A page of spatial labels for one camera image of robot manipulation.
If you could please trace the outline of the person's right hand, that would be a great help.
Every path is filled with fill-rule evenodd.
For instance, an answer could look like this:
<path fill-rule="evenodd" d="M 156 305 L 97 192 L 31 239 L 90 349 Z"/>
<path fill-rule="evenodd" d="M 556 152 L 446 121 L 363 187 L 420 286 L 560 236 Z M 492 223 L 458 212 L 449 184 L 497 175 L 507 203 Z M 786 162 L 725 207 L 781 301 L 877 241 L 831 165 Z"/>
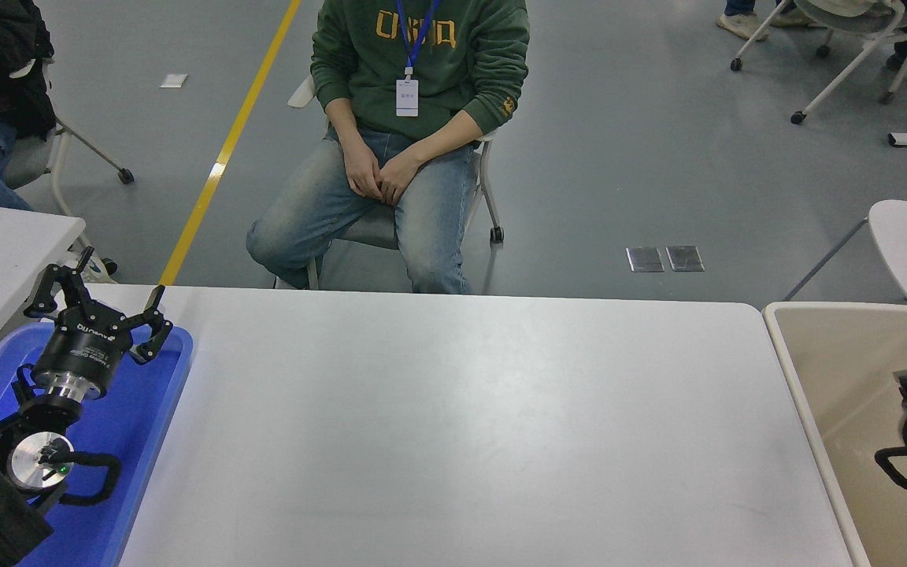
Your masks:
<path fill-rule="evenodd" d="M 339 146 L 350 190 L 357 196 L 381 202 L 380 169 L 374 152 L 359 134 L 349 139 L 339 136 Z"/>

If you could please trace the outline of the person's left hand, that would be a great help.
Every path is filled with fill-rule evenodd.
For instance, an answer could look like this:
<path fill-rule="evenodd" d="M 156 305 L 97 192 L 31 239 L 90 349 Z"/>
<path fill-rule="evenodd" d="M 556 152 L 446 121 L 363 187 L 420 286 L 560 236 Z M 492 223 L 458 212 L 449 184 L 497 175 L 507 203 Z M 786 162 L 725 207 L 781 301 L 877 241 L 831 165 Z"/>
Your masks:
<path fill-rule="evenodd" d="M 389 206 L 398 204 L 425 162 L 417 144 L 389 158 L 380 171 L 380 201 Z"/>

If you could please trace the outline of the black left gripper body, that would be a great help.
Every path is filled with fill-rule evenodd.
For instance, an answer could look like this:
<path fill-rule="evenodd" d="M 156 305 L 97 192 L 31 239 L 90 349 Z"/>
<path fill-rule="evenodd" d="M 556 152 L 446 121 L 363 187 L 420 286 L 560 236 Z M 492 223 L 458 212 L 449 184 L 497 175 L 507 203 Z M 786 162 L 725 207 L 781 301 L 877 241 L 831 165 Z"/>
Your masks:
<path fill-rule="evenodd" d="M 114 330 L 124 318 L 108 306 L 91 306 L 89 313 L 78 306 L 63 309 L 33 367 L 32 379 L 47 388 L 50 378 L 68 374 L 90 381 L 96 390 L 108 390 L 131 348 L 131 332 Z"/>

